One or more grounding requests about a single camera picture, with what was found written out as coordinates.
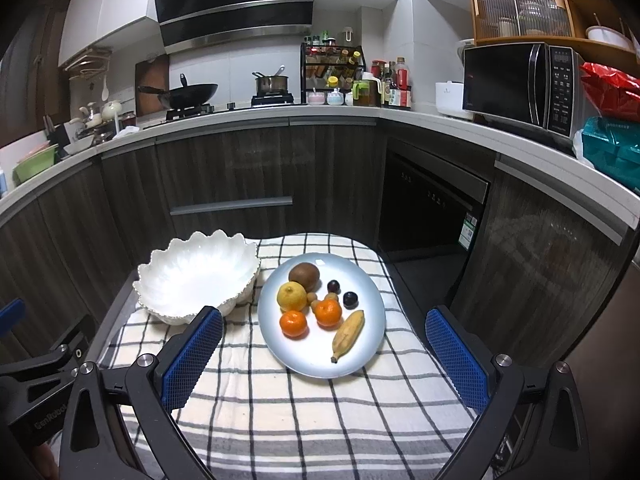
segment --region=orange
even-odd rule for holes
[[[289,310],[280,317],[280,328],[288,337],[298,337],[306,330],[306,316],[298,310]]]
[[[322,300],[316,304],[314,309],[318,325],[331,327],[340,322],[342,318],[342,307],[335,300]]]

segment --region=red plastic bag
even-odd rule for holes
[[[584,89],[603,116],[640,123],[640,79],[597,63],[581,68]]]

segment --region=plaid cloth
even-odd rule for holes
[[[462,405],[440,365],[409,325],[380,257],[348,238],[327,234],[256,240],[262,270],[252,302],[225,318],[225,332],[190,399],[172,415],[219,480],[430,479],[456,449],[476,414]],[[306,252],[350,259],[376,283],[386,333],[360,371],[316,380],[283,367],[257,322],[260,290],[271,272]],[[139,308],[116,334],[102,367],[130,365],[157,353],[184,327]],[[122,407],[147,472],[162,472],[137,424]]]

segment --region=banana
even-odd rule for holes
[[[363,326],[364,312],[361,310],[353,312],[340,326],[338,332],[335,333],[334,342],[332,343],[332,350],[334,351],[334,355],[331,357],[332,363],[337,363],[341,356],[351,350]]]

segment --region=white countertop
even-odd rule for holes
[[[285,106],[271,108],[249,108],[233,112],[221,112],[208,116],[200,116],[173,123],[160,124],[126,137],[105,142],[100,146],[90,148],[82,153],[73,155],[59,164],[36,175],[26,183],[21,184],[2,200],[0,200],[0,215],[12,205],[20,201],[29,193],[37,192],[48,181],[70,168],[88,160],[92,156],[114,150],[121,146],[154,139],[167,134],[181,132],[192,128],[213,126],[216,124],[237,123],[241,121],[272,120],[276,118],[312,118],[331,116],[349,116],[362,118],[381,118],[399,123],[412,124],[451,135],[459,139],[468,140],[474,144],[484,146],[497,153],[507,155],[528,166],[535,168],[549,176],[563,182],[580,194],[607,209],[626,225],[635,229],[640,219],[640,196],[617,183],[615,180],[588,168],[573,157],[558,152],[529,139],[508,134],[480,124],[448,118],[440,115],[404,110],[389,110],[387,108],[360,107],[331,107],[331,106]]]

